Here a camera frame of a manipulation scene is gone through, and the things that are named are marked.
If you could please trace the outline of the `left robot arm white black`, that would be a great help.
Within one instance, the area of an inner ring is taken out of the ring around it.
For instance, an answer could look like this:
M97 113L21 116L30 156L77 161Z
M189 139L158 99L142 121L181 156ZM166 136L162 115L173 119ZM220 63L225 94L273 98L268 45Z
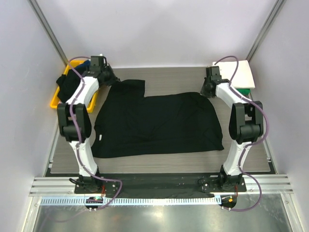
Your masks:
M80 83L72 96L57 106L59 132L72 147L79 166L79 176L70 179L75 191L98 193L111 182L116 191L122 188L121 180L107 179L100 176L98 165L94 161L90 135L92 125L87 106L93 95L102 85L111 85L119 81L107 58L103 55L87 58L89 66L83 73L74 67L71 70L79 77Z

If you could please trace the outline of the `black t shirt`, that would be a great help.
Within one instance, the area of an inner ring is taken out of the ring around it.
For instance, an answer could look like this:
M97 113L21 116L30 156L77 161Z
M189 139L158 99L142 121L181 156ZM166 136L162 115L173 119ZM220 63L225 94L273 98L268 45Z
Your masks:
M95 158L223 150L216 111L197 92L146 97L145 81L112 85L94 124Z

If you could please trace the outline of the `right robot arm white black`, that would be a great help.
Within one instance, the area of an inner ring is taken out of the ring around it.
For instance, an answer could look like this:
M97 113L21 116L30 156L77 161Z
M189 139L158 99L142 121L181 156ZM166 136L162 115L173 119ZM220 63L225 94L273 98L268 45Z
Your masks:
M200 93L207 98L220 98L231 109L228 126L231 147L218 177L212 183L221 192L234 191L241 184L242 167L250 147L263 135L264 120L260 112L263 106L261 102L241 95L229 80L222 78L218 66L206 68Z

